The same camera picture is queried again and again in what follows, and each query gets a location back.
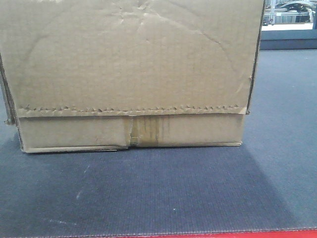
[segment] torn tape edge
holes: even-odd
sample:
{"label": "torn tape edge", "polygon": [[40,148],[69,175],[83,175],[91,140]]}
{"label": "torn tape edge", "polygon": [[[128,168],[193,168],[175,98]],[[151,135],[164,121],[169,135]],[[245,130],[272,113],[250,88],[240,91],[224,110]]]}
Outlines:
{"label": "torn tape edge", "polygon": [[71,108],[59,108],[57,110],[46,109],[18,109],[19,118],[36,118],[36,117],[93,117],[93,116],[163,116],[163,115],[201,115],[201,114],[246,114],[246,107],[222,106],[222,107],[188,107],[169,109],[144,109],[120,111],[113,109],[87,109],[74,110]]}

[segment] gray carpet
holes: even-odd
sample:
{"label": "gray carpet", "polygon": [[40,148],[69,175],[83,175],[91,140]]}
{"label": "gray carpet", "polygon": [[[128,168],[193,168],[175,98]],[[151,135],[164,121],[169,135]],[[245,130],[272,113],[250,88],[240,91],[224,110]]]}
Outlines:
{"label": "gray carpet", "polygon": [[240,148],[27,155],[0,124],[0,237],[316,228],[316,62],[261,51]]}

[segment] red edge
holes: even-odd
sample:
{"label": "red edge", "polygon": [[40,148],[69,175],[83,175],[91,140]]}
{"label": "red edge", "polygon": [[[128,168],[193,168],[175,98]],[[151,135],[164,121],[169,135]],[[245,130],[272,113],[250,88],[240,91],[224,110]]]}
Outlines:
{"label": "red edge", "polygon": [[119,238],[317,238],[317,230],[254,232],[254,233],[223,233],[201,235],[166,235],[166,236],[133,236]]}

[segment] brown cardboard box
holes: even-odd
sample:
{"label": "brown cardboard box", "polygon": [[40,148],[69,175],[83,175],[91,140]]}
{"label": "brown cardboard box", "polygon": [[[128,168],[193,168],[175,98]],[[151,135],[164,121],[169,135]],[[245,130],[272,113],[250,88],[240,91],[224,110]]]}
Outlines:
{"label": "brown cardboard box", "polygon": [[22,150],[239,146],[260,0],[0,0]]}

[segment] box flap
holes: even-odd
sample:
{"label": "box flap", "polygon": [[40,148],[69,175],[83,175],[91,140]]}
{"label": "box flap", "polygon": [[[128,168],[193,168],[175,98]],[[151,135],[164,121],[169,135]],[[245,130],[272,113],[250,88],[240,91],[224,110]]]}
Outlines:
{"label": "box flap", "polygon": [[261,1],[0,3],[18,117],[247,111]]}

